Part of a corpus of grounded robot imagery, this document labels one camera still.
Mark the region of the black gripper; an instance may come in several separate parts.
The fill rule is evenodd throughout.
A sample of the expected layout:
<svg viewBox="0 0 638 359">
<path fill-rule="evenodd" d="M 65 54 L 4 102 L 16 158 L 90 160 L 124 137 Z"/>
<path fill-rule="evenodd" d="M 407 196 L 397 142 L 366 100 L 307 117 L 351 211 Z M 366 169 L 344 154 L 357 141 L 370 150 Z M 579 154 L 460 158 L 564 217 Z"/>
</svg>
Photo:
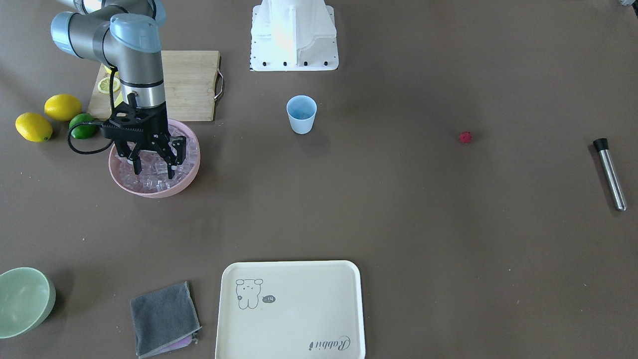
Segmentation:
<svg viewBox="0 0 638 359">
<path fill-rule="evenodd" d="M 185 136 L 170 136 L 166 105 L 135 110 L 137 122 L 132 121 L 135 132 L 131 139 L 133 147 L 127 141 L 115 141 L 119 157 L 126 158 L 135 175 L 142 172 L 141 150 L 153 150 L 167 165 L 168 179 L 173 179 L 177 166 L 185 160 Z"/>
</svg>

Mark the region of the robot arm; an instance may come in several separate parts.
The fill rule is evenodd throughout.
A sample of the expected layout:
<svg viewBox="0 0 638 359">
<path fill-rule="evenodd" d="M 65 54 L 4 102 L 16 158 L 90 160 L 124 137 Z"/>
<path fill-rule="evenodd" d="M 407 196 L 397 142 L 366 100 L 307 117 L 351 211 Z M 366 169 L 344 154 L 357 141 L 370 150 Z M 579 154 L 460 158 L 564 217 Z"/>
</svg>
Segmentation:
<svg viewBox="0 0 638 359">
<path fill-rule="evenodd" d="M 77 11 L 53 19 L 50 33 L 67 54 L 98 61 L 118 72 L 123 102 L 110 117 L 93 121 L 115 145 L 119 157 L 142 171 L 141 152 L 157 153 L 168 178 L 185 159 L 185 137 L 172 136 L 162 70 L 160 27 L 166 20 L 159 0 L 71 0 Z"/>
</svg>

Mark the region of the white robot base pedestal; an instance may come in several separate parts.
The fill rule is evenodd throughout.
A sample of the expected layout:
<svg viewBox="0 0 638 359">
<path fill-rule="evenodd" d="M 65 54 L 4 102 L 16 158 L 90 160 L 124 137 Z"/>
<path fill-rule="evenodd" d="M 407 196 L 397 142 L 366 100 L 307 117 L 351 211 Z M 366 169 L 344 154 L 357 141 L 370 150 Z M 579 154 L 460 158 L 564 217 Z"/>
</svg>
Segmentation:
<svg viewBox="0 0 638 359">
<path fill-rule="evenodd" d="M 250 70 L 338 69 L 334 9 L 323 0 L 263 0 L 251 14 Z"/>
</svg>

